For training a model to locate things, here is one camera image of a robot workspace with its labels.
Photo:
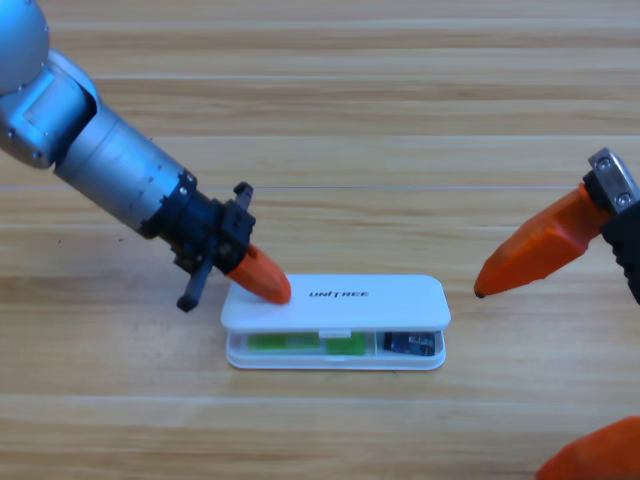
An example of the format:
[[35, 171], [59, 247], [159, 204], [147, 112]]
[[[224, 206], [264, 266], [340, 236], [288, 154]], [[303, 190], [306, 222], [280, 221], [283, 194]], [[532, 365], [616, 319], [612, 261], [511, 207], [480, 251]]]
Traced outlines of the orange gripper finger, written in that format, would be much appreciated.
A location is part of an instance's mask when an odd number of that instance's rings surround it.
[[535, 478], [638, 479], [639, 417], [624, 418], [565, 445]]

